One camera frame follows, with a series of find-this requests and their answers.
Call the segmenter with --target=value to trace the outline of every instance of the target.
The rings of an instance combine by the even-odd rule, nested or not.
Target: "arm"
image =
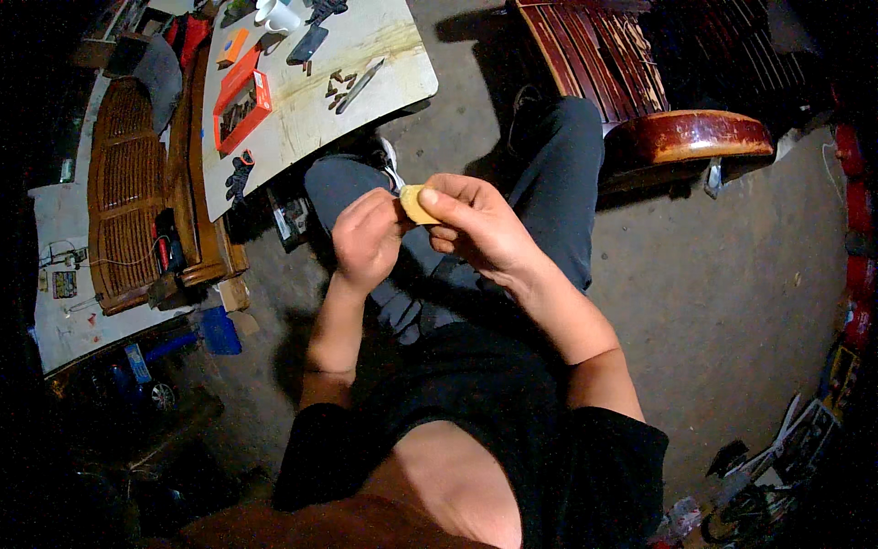
[[[411,226],[384,189],[365,193],[339,214],[332,232],[338,268],[308,342],[299,408],[318,402],[349,406],[366,297],[390,274]]]
[[[536,246],[494,187],[438,174],[418,197],[442,225],[430,229],[436,251],[456,253],[504,286],[571,365],[567,406],[597,406],[643,421],[613,327]]]

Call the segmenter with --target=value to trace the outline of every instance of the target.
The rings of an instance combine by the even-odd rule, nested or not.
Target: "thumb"
[[[436,189],[421,189],[418,192],[418,203],[442,223],[459,228],[465,233],[478,233],[482,225],[479,212]]]

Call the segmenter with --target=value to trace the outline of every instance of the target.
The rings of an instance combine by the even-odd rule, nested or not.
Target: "hand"
[[[332,230],[338,273],[365,300],[387,278],[399,256],[402,236],[414,227],[399,200],[372,189],[339,213]]]
[[[518,297],[554,264],[497,189],[475,177],[436,174],[418,194],[431,226],[430,245],[466,259],[482,275]]]

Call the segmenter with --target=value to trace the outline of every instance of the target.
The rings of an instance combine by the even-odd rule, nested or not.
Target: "man's right hand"
[[[433,249],[461,256],[516,297],[537,283],[541,271],[557,269],[487,181],[436,174],[418,202],[443,223],[428,228]]]

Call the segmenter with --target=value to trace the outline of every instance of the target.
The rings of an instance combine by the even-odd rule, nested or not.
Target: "man's left hand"
[[[372,189],[339,213],[332,231],[338,273],[365,300],[392,271],[402,236],[414,227],[399,200]]]

